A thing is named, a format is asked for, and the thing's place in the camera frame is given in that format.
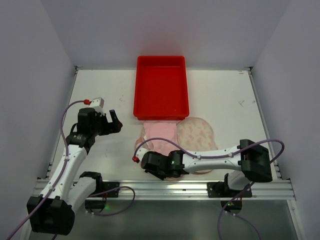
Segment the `pink tulip mesh laundry bag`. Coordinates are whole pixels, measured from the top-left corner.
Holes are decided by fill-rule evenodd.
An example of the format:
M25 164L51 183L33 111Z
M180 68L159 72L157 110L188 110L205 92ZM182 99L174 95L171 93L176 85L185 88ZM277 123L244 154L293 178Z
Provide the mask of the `pink tulip mesh laundry bag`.
M166 123L160 129L163 138L187 151L214 151L218 147L211 125L202 118L189 117L178 123Z

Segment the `pink bra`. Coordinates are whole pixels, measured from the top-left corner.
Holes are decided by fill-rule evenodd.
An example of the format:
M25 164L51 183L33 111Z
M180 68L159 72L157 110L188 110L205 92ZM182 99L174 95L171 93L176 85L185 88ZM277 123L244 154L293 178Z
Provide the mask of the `pink bra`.
M143 141L151 138L167 139L178 145L177 124L169 122L145 122L140 137L135 142L135 146L137 147ZM172 143L159 139L148 141L142 147L148 151L158 152L165 156L168 156L172 151L178 150Z

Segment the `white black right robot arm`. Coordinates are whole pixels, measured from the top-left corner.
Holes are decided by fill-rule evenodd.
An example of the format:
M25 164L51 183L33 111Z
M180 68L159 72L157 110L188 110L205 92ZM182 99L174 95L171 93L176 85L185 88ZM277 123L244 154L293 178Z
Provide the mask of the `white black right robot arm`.
M136 147L133 161L160 180L180 178L199 171L230 170L224 177L221 197L242 191L251 182L269 183L273 180L269 150L264 141L241 139L239 144L222 150L191 151L175 144L168 155Z

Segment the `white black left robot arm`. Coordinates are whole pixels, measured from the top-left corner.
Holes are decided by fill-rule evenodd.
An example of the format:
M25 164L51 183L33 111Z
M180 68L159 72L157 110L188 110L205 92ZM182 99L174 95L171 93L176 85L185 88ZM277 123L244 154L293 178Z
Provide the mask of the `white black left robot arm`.
M77 123L65 139L66 147L54 174L39 196L32 196L27 202L33 232L68 235L78 208L90 194L102 189L102 176L98 172L86 173L75 187L72 185L96 137L121 131L123 124L115 110L109 113L111 122L99 106L79 110Z

